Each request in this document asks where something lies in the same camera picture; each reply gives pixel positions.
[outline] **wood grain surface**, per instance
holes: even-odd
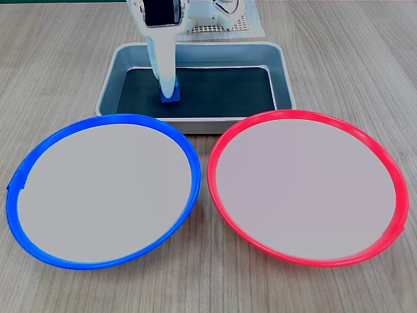
[[[417,2],[257,6],[266,39],[283,48],[298,108],[358,126],[396,159],[410,193],[401,237],[346,268],[267,256],[212,203],[205,168],[217,137],[190,136],[201,193],[162,246],[99,271],[36,260],[10,232],[6,187],[43,139],[93,116],[114,50],[143,38],[124,3],[0,5],[0,313],[417,312]]]

